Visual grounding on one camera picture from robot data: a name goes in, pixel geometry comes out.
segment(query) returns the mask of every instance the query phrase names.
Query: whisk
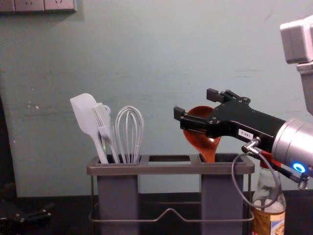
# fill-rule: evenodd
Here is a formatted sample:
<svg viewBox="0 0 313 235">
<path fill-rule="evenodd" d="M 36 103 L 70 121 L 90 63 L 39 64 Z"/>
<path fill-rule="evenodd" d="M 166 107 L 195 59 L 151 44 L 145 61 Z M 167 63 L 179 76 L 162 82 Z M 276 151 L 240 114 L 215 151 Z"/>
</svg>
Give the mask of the whisk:
<svg viewBox="0 0 313 235">
<path fill-rule="evenodd" d="M 115 134 L 124 163 L 139 161 L 143 130 L 143 117 L 137 108 L 125 106 L 119 111 L 115 120 Z"/>
</svg>

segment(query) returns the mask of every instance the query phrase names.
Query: gray cable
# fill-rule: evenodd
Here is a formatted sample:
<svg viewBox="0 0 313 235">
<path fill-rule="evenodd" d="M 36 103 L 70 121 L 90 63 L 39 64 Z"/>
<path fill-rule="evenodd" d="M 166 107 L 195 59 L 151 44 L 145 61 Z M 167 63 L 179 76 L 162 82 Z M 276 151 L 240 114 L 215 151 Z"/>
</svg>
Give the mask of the gray cable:
<svg viewBox="0 0 313 235">
<path fill-rule="evenodd" d="M 280 180 L 279 180 L 279 176 L 278 176 L 278 172 L 277 171 L 274 171 L 274 169 L 271 167 L 271 165 L 269 164 L 269 162 L 266 160 L 266 158 L 261 154 L 259 153 L 258 154 L 258 157 L 260 157 L 264 162 L 265 164 L 268 166 L 269 170 L 271 171 L 272 175 L 273 175 L 273 178 L 274 178 L 274 181 L 275 181 L 275 184 L 276 184 L 276 194 L 275 194 L 275 198 L 274 200 L 272 200 L 270 203 L 264 205 L 264 206 L 257 206 L 251 202 L 249 202 L 249 200 L 244 196 L 243 192 L 241 192 L 240 188 L 238 187 L 238 184 L 237 184 L 237 181 L 235 179 L 235 163 L 237 162 L 237 160 L 241 157 L 241 156 L 244 156 L 244 155 L 247 155 L 246 153 L 242 153 L 242 154 L 239 154 L 237 155 L 237 157 L 235 157 L 232 165 L 231 165 L 231 178 L 233 180 L 233 183 L 238 191 L 238 193 L 241 195 L 241 197 L 243 198 L 243 200 L 248 204 L 250 205 L 251 207 L 254 207 L 254 208 L 260 208 L 260 209 L 264 209 L 264 208 L 267 208 L 267 207 L 270 207 L 271 205 L 273 205 L 278 196 L 279 196 L 279 192 L 280 192 L 280 188 L 281 188 L 281 184 L 280 184 Z"/>
</svg>

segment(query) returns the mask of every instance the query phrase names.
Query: glass bottle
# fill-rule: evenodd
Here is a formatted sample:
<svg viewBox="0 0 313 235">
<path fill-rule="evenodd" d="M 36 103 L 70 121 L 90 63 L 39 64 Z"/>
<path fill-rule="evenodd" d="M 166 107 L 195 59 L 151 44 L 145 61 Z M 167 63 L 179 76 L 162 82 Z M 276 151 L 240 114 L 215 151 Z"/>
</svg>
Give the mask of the glass bottle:
<svg viewBox="0 0 313 235">
<path fill-rule="evenodd" d="M 278 162 L 275 162 L 271 158 L 270 153 L 262 152 L 262 154 L 269 162 L 279 165 Z M 276 185 L 271 171 L 262 160 L 260 162 L 260 168 L 258 186 L 253 195 L 252 202 L 255 205 L 263 206 L 274 199 Z M 252 222 L 252 235 L 284 235 L 286 200 L 281 187 L 279 190 L 279 196 L 274 204 L 265 209 L 252 209 L 255 216 Z"/>
</svg>

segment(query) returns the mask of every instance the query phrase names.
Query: silver cylinder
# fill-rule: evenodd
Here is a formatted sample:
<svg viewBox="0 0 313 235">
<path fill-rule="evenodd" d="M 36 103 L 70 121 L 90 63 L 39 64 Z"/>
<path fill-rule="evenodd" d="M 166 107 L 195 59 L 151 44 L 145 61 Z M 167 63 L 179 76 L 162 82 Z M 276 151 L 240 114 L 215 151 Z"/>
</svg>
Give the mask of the silver cylinder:
<svg viewBox="0 0 313 235">
<path fill-rule="evenodd" d="M 297 119 L 286 121 L 276 135 L 272 156 L 291 168 L 300 164 L 308 172 L 313 165 L 313 126 Z"/>
</svg>

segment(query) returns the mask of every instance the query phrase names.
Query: blue led light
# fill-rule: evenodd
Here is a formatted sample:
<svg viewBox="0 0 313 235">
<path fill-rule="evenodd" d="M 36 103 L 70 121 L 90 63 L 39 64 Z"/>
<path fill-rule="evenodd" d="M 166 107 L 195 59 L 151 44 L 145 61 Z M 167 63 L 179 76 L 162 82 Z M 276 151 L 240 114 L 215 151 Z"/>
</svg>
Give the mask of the blue led light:
<svg viewBox="0 0 313 235">
<path fill-rule="evenodd" d="M 293 169 L 295 169 L 295 170 L 297 170 L 297 171 L 299 171 L 301 173 L 305 172 L 304 166 L 301 165 L 300 163 L 295 163 L 295 164 L 293 164 L 292 167 L 293 167 Z"/>
</svg>

